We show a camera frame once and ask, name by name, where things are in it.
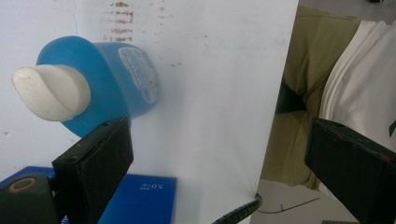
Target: bottle label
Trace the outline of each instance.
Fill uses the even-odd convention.
[[[129,47],[120,48],[119,55],[143,98],[149,104],[156,102],[159,91],[157,75],[147,54],[141,49]]]

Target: khaki fabric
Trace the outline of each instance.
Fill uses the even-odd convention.
[[[312,118],[318,116],[326,81],[358,30],[360,20],[298,7],[283,80],[305,103],[305,111],[277,114],[262,167],[262,179],[318,189],[305,166]]]

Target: blue bottle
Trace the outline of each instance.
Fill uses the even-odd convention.
[[[80,137],[107,120],[142,115],[158,98],[157,76],[147,54],[129,44],[62,37],[41,50],[36,64],[73,68],[85,77],[91,92],[89,103],[81,113],[62,121]]]

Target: green logo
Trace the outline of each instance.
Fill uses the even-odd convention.
[[[389,137],[392,137],[395,129],[396,129],[396,120],[389,126]]]

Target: white cloth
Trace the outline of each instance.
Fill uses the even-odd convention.
[[[396,22],[362,21],[326,84],[320,117],[396,151]]]

